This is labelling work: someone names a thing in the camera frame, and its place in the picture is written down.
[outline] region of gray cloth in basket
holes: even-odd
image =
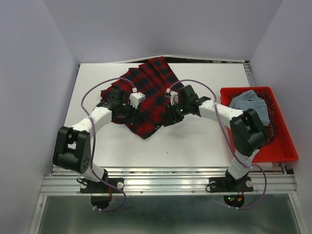
[[[270,124],[267,104],[263,99],[257,96],[254,90],[248,90],[241,95],[234,97],[230,103],[230,107],[242,111],[252,108],[257,111],[264,126]]]

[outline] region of white wall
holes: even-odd
[[[312,232],[312,1],[284,0],[251,59],[256,85],[270,86],[299,161],[299,199]]]
[[[0,3],[0,233],[28,233],[76,61],[41,0]]]
[[[282,0],[44,0],[78,62],[251,59]]]

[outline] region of red plastic basket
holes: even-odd
[[[261,148],[260,152],[254,157],[253,162],[289,162],[298,160],[296,149],[293,146],[292,139],[289,136],[281,112],[279,111],[272,90],[269,87],[222,88],[220,90],[221,103],[225,106],[229,106],[231,103],[230,95],[243,93],[248,90],[260,92],[268,90],[275,106],[275,138],[270,145]],[[232,147],[235,149],[231,130],[228,129],[228,132]]]

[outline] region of white table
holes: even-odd
[[[138,63],[82,64],[69,105],[65,126],[85,117],[80,107],[82,96],[94,85],[123,75]],[[249,86],[243,64],[171,63],[179,80],[196,79],[210,86],[220,98],[222,87]],[[212,97],[199,84],[191,84],[198,96]],[[95,89],[85,100],[92,110],[100,101]],[[217,122],[197,116],[186,116],[176,125],[161,127],[146,140],[133,134],[125,125],[109,123],[97,133],[95,163],[111,167],[228,167],[233,156]]]

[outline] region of dark gray floor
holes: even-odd
[[[246,197],[253,203],[258,196]],[[99,213],[87,196],[49,197],[41,234],[296,234],[288,195],[266,195],[257,206],[235,211],[212,196],[130,197],[115,212]]]

